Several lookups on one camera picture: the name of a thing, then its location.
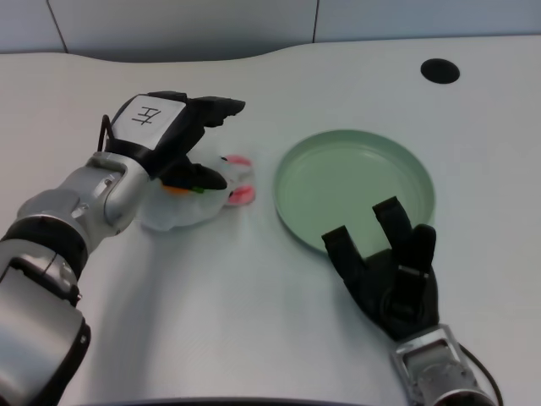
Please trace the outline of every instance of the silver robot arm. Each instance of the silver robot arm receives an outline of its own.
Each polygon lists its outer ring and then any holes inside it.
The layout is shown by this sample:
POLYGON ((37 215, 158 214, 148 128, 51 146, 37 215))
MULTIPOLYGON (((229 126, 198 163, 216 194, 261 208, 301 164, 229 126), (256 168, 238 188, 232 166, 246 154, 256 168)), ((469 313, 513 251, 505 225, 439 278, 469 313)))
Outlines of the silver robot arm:
POLYGON ((104 117, 99 151, 83 167, 21 206, 0 242, 1 406, 60 400, 90 344, 75 307, 88 256, 132 222, 152 179, 183 173, 192 184, 212 184, 215 174, 191 165, 186 153, 204 127, 243 107, 219 97, 138 95, 112 123, 104 117))

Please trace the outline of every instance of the orange object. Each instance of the orange object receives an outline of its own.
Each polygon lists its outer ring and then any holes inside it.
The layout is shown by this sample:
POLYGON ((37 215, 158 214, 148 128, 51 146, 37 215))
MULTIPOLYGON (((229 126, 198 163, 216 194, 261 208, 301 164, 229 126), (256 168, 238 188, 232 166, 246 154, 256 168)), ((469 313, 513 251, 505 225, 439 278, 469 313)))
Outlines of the orange object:
POLYGON ((191 190, 189 189, 180 189, 180 188, 174 188, 172 186, 161 186, 163 189, 171 193, 172 195, 186 195, 187 193, 190 193, 191 190))

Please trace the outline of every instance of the black cable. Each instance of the black cable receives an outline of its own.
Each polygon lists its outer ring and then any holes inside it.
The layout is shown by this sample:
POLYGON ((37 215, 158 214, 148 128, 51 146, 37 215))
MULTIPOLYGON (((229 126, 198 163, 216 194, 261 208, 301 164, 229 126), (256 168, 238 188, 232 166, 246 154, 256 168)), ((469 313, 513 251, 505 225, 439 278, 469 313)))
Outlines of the black cable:
POLYGON ((111 120, 106 114, 101 119, 101 128, 100 128, 100 139, 98 140, 98 152, 103 151, 103 141, 105 140, 105 135, 109 138, 115 138, 112 134, 111 120))
POLYGON ((481 361, 479 361, 477 359, 477 357, 475 355, 473 355, 472 353, 470 353, 470 351, 464 347, 462 344, 458 344, 460 345, 460 349, 462 350, 462 352, 481 370, 481 372, 484 373, 484 375, 487 377, 487 379, 489 380, 490 382, 490 385, 492 386, 492 388, 494 389, 494 393, 496 394, 496 399, 498 400, 498 405, 499 406, 504 406, 504 399, 503 397, 501 397, 501 392, 500 392, 500 388, 498 387, 498 384, 496 383, 496 380, 494 379, 494 377, 492 377, 492 375, 490 375, 490 372, 489 370, 486 369, 486 367, 481 363, 481 361))

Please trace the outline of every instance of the black hole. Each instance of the black hole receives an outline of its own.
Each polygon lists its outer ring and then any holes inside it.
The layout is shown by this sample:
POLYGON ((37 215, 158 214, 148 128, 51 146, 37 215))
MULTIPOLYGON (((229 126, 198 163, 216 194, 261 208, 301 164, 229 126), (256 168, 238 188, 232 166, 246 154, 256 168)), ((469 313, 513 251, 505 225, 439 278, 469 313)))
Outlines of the black hole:
POLYGON ((421 65, 421 74, 431 82, 447 85, 460 78, 460 70, 445 59, 429 59, 421 65))

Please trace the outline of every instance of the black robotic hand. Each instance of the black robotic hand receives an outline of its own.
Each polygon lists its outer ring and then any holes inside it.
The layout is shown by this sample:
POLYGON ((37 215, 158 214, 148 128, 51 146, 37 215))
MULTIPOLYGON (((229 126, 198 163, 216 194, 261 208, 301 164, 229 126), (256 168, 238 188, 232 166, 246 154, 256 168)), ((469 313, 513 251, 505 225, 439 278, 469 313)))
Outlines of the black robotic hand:
POLYGON ((244 101, 211 96, 190 99, 175 91, 137 95, 112 122, 104 116, 98 151, 107 132, 105 151, 134 159, 150 178, 185 189, 225 189, 226 181, 219 173, 192 164, 186 154, 203 137, 205 127, 223 125, 244 106, 244 101))
POLYGON ((357 251, 345 226, 322 236, 332 264, 358 306, 394 340, 438 325, 438 287, 432 268, 435 230, 412 228, 396 197, 373 207, 391 244, 368 258, 357 251))

